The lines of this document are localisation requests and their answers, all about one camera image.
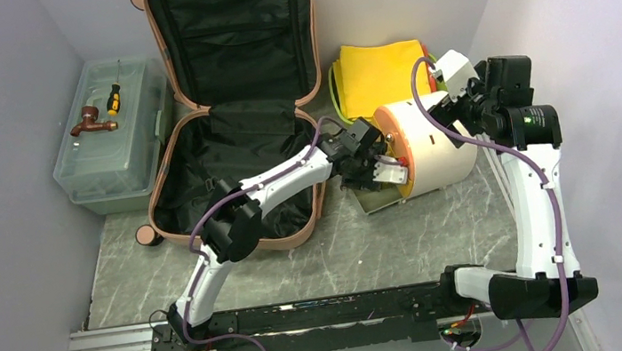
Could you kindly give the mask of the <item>yellow cloth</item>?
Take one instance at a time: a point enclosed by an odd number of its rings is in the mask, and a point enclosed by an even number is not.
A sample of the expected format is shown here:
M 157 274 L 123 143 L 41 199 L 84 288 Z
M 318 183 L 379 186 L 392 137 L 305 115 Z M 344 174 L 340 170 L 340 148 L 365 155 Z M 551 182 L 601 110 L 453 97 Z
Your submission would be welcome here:
M 339 62 L 335 76 L 346 117 L 371 119 L 380 106 L 412 98 L 411 70 L 424 56 L 414 39 L 376 47 L 343 45 L 334 62 Z

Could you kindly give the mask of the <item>red printed package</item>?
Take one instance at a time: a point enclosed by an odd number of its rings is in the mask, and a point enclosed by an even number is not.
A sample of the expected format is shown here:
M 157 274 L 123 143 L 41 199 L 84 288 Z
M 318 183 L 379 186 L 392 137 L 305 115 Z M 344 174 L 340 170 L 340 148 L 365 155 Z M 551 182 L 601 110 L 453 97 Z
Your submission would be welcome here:
M 420 43 L 422 52 L 424 55 L 426 55 L 429 59 L 433 60 L 434 57 L 430 54 L 427 46 L 421 42 Z M 432 73 L 432 69 L 430 66 L 427 67 L 427 77 L 428 77 L 428 82 L 430 84 L 430 92 L 437 92 L 438 91 L 438 83 L 435 80 L 435 77 L 433 76 Z

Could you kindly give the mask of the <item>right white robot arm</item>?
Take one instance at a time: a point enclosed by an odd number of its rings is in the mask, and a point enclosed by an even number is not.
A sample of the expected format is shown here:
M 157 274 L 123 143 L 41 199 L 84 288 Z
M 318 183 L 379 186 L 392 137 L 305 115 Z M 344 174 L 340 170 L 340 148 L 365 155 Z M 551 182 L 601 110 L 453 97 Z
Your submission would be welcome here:
M 498 152 L 518 232 L 514 272 L 448 267 L 453 281 L 439 296 L 454 315 L 477 300 L 501 320 L 566 319 L 599 294 L 597 280 L 583 276 L 572 250 L 562 215 L 560 120 L 553 106 L 532 103 L 531 64 L 524 55 L 471 64 L 450 52 L 430 67 L 448 93 L 421 113 L 454 146 Z

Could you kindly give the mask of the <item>cream appliance with orange rim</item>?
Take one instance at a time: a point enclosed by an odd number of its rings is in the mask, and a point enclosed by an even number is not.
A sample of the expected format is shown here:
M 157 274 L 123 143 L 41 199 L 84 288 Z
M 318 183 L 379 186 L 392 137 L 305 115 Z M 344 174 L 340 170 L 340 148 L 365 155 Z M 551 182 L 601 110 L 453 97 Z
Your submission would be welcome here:
M 464 180 L 473 170 L 477 147 L 453 147 L 446 134 L 431 125 L 422 108 L 438 104 L 447 92 L 432 92 L 377 108 L 373 123 L 382 131 L 387 148 L 383 156 L 393 157 L 409 168 L 406 185 L 384 183 L 378 191 L 356 190 L 354 196 L 367 214 L 405 202 L 430 191 Z

